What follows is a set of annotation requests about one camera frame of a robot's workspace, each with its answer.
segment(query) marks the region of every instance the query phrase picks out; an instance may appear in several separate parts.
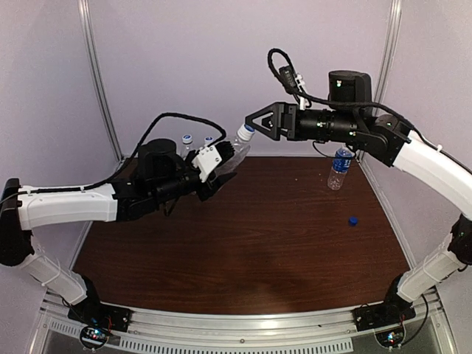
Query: bottle label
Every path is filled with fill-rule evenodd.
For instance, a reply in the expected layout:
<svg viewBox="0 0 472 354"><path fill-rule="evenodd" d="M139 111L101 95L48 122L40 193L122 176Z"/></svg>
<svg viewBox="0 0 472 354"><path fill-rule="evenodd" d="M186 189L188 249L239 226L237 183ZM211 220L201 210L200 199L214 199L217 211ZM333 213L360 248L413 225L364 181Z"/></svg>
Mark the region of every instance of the bottle label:
<svg viewBox="0 0 472 354"><path fill-rule="evenodd" d="M341 150L341 151L336 151L336 157L353 157L351 152ZM340 173L346 173L347 170L349 170L349 166L351 165L351 160L350 159L334 159L333 160L333 169L336 172Z"/></svg>

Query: wall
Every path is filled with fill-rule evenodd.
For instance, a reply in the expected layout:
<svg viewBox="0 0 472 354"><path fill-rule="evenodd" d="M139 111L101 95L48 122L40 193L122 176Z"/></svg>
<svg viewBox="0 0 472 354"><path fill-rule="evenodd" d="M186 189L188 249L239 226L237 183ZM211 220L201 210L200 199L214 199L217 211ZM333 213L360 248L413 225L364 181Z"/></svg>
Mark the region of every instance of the wall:
<svg viewBox="0 0 472 354"><path fill-rule="evenodd" d="M124 154L164 111L206 117L231 134L245 116L277 100L291 102L266 64L280 47L311 94L327 96L334 69L377 80L390 1L91 1L98 56ZM210 128L160 122L153 134L198 143ZM310 143L256 136L257 155L315 155ZM333 152L335 146L321 147Z"/></svg>
<svg viewBox="0 0 472 354"><path fill-rule="evenodd" d="M0 3L0 185L87 184L115 161L101 120L74 0ZM34 230L70 264L82 223ZM25 353L44 290L0 267L0 348Z"/></svg>
<svg viewBox="0 0 472 354"><path fill-rule="evenodd" d="M472 166L472 4L404 1L398 49L385 103L410 119L431 141ZM416 262L450 232L458 210L436 192L397 170L367 159L400 224ZM463 354L471 352L472 272L440 286Z"/></svg>

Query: plastic bottle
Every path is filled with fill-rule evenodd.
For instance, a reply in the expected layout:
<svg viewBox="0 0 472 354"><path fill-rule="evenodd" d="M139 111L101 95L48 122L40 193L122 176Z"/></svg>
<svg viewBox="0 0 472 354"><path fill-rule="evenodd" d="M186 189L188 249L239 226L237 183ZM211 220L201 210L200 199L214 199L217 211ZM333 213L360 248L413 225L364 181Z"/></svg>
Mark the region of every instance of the plastic bottle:
<svg viewBox="0 0 472 354"><path fill-rule="evenodd" d="M353 153L346 147L340 147L336 151L336 157L337 159L333 160L330 176L327 179L327 186L332 190L341 189L344 177L346 177L351 165L351 159L349 158L353 157Z"/></svg>
<svg viewBox="0 0 472 354"><path fill-rule="evenodd" d="M236 136L228 139L229 142L233 145L235 149L235 155L228 160L223 166L219 167L216 170L217 175L224 175L225 173L230 173L236 169L237 166L241 162L243 162L244 158L249 152L251 145L249 142L251 141L254 135L254 129L248 125L241 125L241 127L237 130Z"/></svg>
<svg viewBox="0 0 472 354"><path fill-rule="evenodd" d="M190 151L194 150L193 148L193 138L191 135L184 135L182 137L182 145L178 154L181 158L185 159Z"/></svg>
<svg viewBox="0 0 472 354"><path fill-rule="evenodd" d="M214 141L215 141L215 139L213 138L213 136L207 136L207 137L205 138L204 146L208 146L208 145L210 145L210 144L211 144L212 142L214 142Z"/></svg>

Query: brown tabletop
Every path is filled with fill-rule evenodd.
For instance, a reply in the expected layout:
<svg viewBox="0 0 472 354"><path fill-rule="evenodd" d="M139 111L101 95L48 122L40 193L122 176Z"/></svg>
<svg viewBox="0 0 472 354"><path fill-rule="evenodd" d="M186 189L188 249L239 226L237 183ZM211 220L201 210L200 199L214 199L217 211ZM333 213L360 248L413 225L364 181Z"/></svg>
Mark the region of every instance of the brown tabletop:
<svg viewBox="0 0 472 354"><path fill-rule="evenodd" d="M290 313L382 300L408 269L361 168L327 188L330 160L247 158L212 199L94 223L75 271L102 301L188 313ZM358 225L348 225L356 216Z"/></svg>

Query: blue bottle cap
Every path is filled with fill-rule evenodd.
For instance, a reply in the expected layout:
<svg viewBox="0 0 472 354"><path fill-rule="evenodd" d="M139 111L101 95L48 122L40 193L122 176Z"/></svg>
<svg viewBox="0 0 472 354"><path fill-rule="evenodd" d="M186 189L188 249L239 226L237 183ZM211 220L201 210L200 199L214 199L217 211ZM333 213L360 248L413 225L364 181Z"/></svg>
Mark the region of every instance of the blue bottle cap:
<svg viewBox="0 0 472 354"><path fill-rule="evenodd" d="M357 218L356 218L355 216L351 216L351 217L349 218L349 225L350 225L350 226L355 226L355 225L357 225L357 222L358 222L358 220L357 220Z"/></svg>

